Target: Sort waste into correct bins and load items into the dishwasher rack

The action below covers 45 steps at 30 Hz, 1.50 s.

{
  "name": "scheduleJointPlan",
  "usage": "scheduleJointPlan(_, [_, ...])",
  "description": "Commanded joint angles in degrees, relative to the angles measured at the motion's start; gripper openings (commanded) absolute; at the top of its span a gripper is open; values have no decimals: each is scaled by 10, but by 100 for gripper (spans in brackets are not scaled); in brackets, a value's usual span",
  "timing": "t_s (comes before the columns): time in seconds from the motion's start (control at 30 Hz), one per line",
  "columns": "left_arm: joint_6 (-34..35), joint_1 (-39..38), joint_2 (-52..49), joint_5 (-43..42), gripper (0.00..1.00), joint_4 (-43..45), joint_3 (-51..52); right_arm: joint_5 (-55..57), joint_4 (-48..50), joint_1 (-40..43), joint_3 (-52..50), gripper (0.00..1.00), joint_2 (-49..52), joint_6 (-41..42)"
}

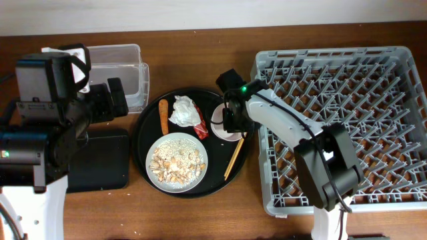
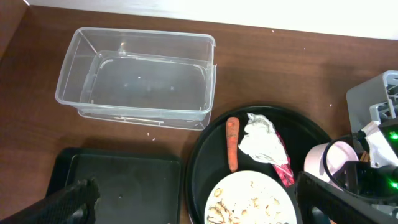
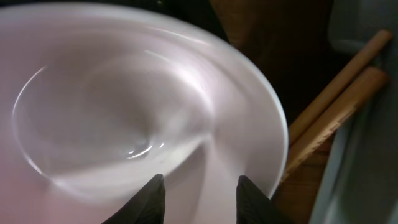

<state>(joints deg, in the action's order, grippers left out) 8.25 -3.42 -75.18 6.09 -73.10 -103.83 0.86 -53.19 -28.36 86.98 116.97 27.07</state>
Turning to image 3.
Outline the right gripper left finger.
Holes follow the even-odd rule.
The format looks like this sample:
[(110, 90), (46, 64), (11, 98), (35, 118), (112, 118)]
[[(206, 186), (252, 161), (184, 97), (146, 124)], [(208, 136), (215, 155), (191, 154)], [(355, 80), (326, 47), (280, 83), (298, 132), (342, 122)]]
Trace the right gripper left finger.
[(164, 216), (164, 176), (157, 174), (103, 224), (163, 224)]

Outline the pink bowl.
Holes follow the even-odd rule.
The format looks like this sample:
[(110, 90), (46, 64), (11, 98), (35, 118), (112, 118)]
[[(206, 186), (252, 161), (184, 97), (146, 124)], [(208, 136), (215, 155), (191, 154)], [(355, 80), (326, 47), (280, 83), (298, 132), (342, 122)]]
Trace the pink bowl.
[(1, 8), (1, 222), (102, 223), (153, 176), (166, 223), (234, 223), (274, 194), (287, 125), (267, 78), (186, 22), (132, 7)]

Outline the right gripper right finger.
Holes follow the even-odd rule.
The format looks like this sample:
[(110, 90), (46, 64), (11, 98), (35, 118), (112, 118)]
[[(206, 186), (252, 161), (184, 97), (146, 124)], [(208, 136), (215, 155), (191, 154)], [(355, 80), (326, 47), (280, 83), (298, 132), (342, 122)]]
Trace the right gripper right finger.
[(245, 175), (239, 176), (236, 187), (237, 224), (292, 224)]

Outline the wooden chopstick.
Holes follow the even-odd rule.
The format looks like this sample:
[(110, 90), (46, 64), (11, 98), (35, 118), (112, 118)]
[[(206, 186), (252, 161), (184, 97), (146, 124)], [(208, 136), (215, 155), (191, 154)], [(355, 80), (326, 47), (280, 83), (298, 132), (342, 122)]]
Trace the wooden chopstick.
[(319, 148), (358, 108), (389, 80), (388, 74), (376, 67), (366, 68), (355, 81), (289, 148), (284, 181), (308, 156)]
[(359, 50), (289, 126), (290, 146), (310, 127), (333, 100), (351, 83), (354, 77), (376, 57), (392, 38), (392, 32), (382, 29)]

